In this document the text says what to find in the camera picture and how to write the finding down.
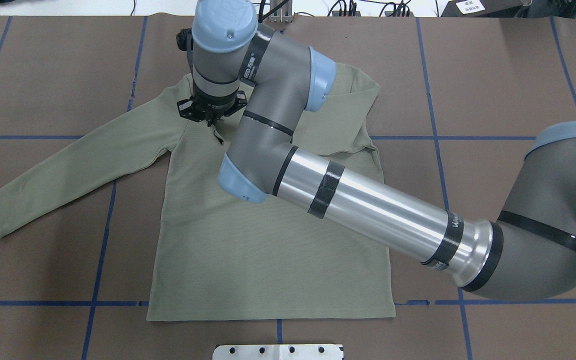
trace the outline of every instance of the light blue joint cap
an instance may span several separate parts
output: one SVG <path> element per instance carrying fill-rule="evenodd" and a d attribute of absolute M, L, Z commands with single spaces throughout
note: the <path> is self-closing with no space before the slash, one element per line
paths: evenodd
<path fill-rule="evenodd" d="M 337 75 L 337 65 L 334 61 L 322 55 L 312 46 L 310 48 L 310 92 L 306 110 L 316 112 L 321 109 Z"/>
<path fill-rule="evenodd" d="M 239 171 L 230 157 L 228 157 L 228 153 L 223 155 L 217 180 L 219 181 L 219 186 L 228 194 L 250 203 L 263 203 L 268 196 L 267 193 L 261 191 Z"/>
<path fill-rule="evenodd" d="M 562 122 L 547 127 L 546 130 L 542 131 L 534 140 L 534 144 L 528 153 L 526 153 L 526 157 L 544 145 L 573 138 L 576 138 L 576 121 Z"/>
<path fill-rule="evenodd" d="M 255 5 L 247 0 L 199 0 L 194 10 L 192 38 L 212 53 L 230 53 L 255 35 Z"/>

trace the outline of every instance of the metal bracket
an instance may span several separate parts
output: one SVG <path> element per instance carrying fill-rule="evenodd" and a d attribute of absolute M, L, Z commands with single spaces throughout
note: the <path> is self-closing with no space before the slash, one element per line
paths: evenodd
<path fill-rule="evenodd" d="M 270 7 L 274 9 L 282 0 L 270 0 Z M 288 3 L 283 5 L 281 9 L 270 14 L 268 18 L 271 23 L 292 23 L 293 22 L 293 0 L 288 0 Z"/>
<path fill-rule="evenodd" d="M 222 345 L 212 360 L 343 360 L 340 344 Z"/>

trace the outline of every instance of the sleeve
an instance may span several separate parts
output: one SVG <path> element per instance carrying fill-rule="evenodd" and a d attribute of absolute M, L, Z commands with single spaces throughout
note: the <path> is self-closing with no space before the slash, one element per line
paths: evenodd
<path fill-rule="evenodd" d="M 188 121 L 177 102 L 189 98 L 190 78 L 93 130 L 0 189 L 0 238 L 172 151 Z"/>

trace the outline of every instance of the green shirt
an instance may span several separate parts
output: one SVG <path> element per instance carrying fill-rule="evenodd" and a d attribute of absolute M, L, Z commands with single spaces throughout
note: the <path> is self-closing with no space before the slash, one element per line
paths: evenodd
<path fill-rule="evenodd" d="M 171 152 L 149 321 L 393 317 L 388 249 L 268 196 L 248 203 L 217 183 L 242 112 L 215 127 L 179 117 L 192 78 L 66 146 L 0 189 L 0 238 Z M 242 84 L 250 96 L 252 88 Z M 338 64 L 293 143 L 383 181 L 366 114 L 380 87 Z"/>

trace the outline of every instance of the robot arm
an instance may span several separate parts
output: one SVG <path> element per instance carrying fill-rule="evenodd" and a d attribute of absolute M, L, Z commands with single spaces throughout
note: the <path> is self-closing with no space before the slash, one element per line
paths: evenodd
<path fill-rule="evenodd" d="M 469 221 L 294 146 L 302 111 L 323 105 L 336 66 L 258 24 L 250 2 L 200 0 L 192 38 L 193 96 L 180 101 L 182 116 L 210 125 L 245 104 L 239 81 L 254 86 L 219 172 L 228 193 L 283 198 L 480 296 L 530 300 L 576 287 L 576 123 L 537 138 L 496 223 Z"/>

